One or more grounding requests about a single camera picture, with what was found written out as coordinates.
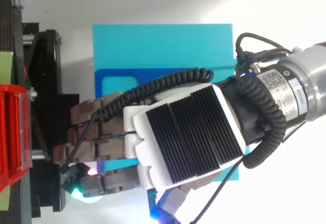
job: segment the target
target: white wall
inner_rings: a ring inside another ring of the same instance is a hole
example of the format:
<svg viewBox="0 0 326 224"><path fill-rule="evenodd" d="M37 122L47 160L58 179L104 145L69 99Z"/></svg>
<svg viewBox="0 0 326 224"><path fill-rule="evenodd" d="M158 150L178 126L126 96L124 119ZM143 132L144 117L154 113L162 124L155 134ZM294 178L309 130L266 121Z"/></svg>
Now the white wall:
<svg viewBox="0 0 326 224"><path fill-rule="evenodd" d="M242 32L269 37L288 48L326 40L326 0L25 0L23 20L40 22L63 37L63 91L94 97L92 23L233 23ZM246 40L244 48L267 46ZM326 223L324 154L326 119L306 124L262 166L240 170L201 223ZM192 192L177 213L183 223L198 214L216 189ZM41 223L144 223L146 193L106 196L94 205L75 200L62 213L42 209Z"/></svg>

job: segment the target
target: screw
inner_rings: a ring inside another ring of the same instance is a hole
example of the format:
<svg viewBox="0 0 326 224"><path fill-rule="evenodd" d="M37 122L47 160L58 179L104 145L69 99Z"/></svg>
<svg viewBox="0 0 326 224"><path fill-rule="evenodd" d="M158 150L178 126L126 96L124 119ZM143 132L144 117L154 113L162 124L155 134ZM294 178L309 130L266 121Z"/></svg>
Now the screw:
<svg viewBox="0 0 326 224"><path fill-rule="evenodd" d="M257 62L254 62L253 64L250 65L250 69L252 69L252 71L255 74L259 74L260 73L260 66Z"/></svg>
<svg viewBox="0 0 326 224"><path fill-rule="evenodd" d="M62 45L62 37L60 35L57 35L57 37L56 37L56 44Z"/></svg>
<svg viewBox="0 0 326 224"><path fill-rule="evenodd" d="M37 92L33 87L31 87L31 89L27 92L27 95L29 96L30 100L34 102L35 98L37 97Z"/></svg>
<svg viewBox="0 0 326 224"><path fill-rule="evenodd" d="M283 72L283 75L285 75L285 76L289 76L291 73L290 73L290 71L288 71L288 70L286 70L286 71L284 71Z"/></svg>
<svg viewBox="0 0 326 224"><path fill-rule="evenodd" d="M23 9L23 0L12 0L12 6L16 9Z"/></svg>

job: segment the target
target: silver bolt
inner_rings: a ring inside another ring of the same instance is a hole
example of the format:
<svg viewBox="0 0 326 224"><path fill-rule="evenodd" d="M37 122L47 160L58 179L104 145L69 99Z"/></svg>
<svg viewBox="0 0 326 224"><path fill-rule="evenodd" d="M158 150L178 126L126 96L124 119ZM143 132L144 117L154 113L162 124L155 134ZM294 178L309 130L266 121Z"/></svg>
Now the silver bolt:
<svg viewBox="0 0 326 224"><path fill-rule="evenodd" d="M259 74L260 73L260 66L257 62L253 63L250 65L250 69L253 71L254 74Z"/></svg>
<svg viewBox="0 0 326 224"><path fill-rule="evenodd" d="M62 37L60 35L57 35L56 44L57 45L62 45Z"/></svg>
<svg viewBox="0 0 326 224"><path fill-rule="evenodd" d="M293 53L302 52L302 49L301 49L300 47L294 47L294 48L292 49L292 52L293 52Z"/></svg>
<svg viewBox="0 0 326 224"><path fill-rule="evenodd" d="M27 92L27 95L29 96L30 100L34 102L35 98L37 97L37 92L33 87L31 87L31 89Z"/></svg>
<svg viewBox="0 0 326 224"><path fill-rule="evenodd" d="M284 71L283 72L283 75L285 75L285 76L289 76L291 73L290 73L290 71L288 71L288 70L286 70L286 71Z"/></svg>
<svg viewBox="0 0 326 224"><path fill-rule="evenodd" d="M23 9L24 8L23 0L12 0L12 6L16 9Z"/></svg>

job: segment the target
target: green sticker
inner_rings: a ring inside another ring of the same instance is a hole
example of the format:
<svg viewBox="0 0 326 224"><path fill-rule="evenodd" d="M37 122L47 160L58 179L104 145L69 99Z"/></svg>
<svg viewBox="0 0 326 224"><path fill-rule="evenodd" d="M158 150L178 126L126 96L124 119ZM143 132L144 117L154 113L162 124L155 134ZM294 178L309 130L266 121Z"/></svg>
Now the green sticker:
<svg viewBox="0 0 326 224"><path fill-rule="evenodd" d="M0 83L10 84L13 52L0 51Z"/></svg>

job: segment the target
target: metal rod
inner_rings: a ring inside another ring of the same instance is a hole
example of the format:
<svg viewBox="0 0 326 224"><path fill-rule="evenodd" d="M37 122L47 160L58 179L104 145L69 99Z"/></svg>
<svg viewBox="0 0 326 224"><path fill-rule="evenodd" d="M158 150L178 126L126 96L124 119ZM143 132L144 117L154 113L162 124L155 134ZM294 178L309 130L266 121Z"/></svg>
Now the metal rod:
<svg viewBox="0 0 326 224"><path fill-rule="evenodd" d="M32 150L32 160L45 159L43 151L40 149Z"/></svg>
<svg viewBox="0 0 326 224"><path fill-rule="evenodd" d="M31 46L34 39L34 35L23 35L22 36L22 44L24 46Z"/></svg>

